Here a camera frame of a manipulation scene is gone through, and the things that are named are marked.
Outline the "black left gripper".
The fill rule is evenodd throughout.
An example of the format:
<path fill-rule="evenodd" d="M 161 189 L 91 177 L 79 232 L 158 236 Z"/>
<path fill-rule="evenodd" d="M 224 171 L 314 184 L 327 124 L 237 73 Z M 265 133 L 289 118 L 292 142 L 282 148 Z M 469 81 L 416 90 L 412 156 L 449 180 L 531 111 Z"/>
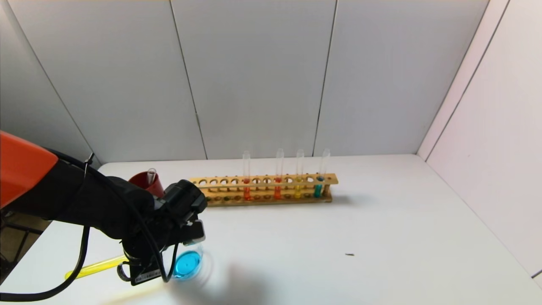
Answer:
<path fill-rule="evenodd" d="M 147 243 L 122 243 L 122 280 L 132 286 L 161 277 L 155 253 Z"/>

